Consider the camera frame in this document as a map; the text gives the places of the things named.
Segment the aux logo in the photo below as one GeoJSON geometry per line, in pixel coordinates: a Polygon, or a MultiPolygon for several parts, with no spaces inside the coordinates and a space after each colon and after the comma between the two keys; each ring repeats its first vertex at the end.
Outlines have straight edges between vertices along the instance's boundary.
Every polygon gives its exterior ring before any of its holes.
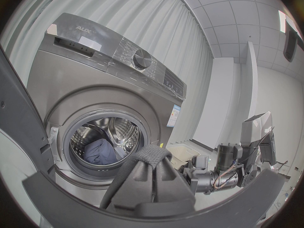
{"type": "Polygon", "coordinates": [[[85,29],[84,27],[81,27],[81,26],[78,26],[78,27],[76,27],[77,29],[80,29],[80,30],[82,30],[82,31],[84,31],[84,32],[87,32],[87,33],[90,33],[91,32],[91,30],[89,30],[89,29],[85,29]]]}

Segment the white plastic basket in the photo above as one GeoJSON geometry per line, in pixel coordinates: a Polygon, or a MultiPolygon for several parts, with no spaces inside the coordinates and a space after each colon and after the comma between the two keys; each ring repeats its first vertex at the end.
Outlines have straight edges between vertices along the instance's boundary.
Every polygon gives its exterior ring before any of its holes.
{"type": "Polygon", "coordinates": [[[177,170],[180,169],[182,165],[187,164],[187,161],[192,160],[193,156],[201,155],[199,152],[183,143],[167,146],[167,150],[173,155],[171,164],[177,170]]]}

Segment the ceiling light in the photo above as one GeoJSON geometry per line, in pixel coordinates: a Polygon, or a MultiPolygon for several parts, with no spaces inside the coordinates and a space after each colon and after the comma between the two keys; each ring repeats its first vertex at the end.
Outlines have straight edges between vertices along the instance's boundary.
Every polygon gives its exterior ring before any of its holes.
{"type": "Polygon", "coordinates": [[[302,39],[297,27],[295,26],[294,22],[292,21],[292,19],[280,10],[279,10],[279,16],[280,16],[281,31],[285,33],[285,30],[286,30],[285,21],[287,21],[287,23],[298,33],[299,37],[302,39]]]}

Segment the clothing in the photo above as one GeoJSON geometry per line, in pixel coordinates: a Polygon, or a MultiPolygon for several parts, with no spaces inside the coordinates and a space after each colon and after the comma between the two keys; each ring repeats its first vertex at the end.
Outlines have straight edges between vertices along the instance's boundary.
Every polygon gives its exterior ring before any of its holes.
{"type": "Polygon", "coordinates": [[[105,139],[98,139],[88,144],[83,159],[94,165],[110,165],[117,162],[114,148],[105,139]]]}

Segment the front-loading washing machine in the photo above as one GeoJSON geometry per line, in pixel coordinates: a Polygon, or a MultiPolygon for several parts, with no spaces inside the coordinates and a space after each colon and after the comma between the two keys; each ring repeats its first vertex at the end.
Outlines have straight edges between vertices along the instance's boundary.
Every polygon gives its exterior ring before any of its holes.
{"type": "Polygon", "coordinates": [[[56,183],[98,205],[122,163],[142,146],[165,147],[186,85],[127,38],[63,13],[34,58],[27,90],[47,131],[56,183]],[[106,139],[117,161],[84,159],[85,146],[106,139]]]}

